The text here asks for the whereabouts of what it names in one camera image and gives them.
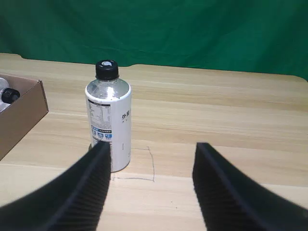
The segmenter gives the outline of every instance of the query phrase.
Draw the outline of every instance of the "green backdrop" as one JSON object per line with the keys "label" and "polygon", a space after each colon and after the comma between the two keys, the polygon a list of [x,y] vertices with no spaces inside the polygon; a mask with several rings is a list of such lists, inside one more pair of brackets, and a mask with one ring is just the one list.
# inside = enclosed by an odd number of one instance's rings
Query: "green backdrop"
{"label": "green backdrop", "polygon": [[0,52],[308,79],[307,0],[0,0]]}

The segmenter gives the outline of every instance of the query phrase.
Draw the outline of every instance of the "black bottle cap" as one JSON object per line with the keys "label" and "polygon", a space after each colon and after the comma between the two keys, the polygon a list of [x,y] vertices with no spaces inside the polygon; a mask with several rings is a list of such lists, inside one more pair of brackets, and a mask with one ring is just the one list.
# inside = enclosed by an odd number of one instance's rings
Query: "black bottle cap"
{"label": "black bottle cap", "polygon": [[96,63],[96,78],[102,81],[112,81],[119,78],[119,68],[116,61],[101,60]]}
{"label": "black bottle cap", "polygon": [[20,93],[15,89],[6,88],[0,97],[2,102],[11,104],[20,97]]}

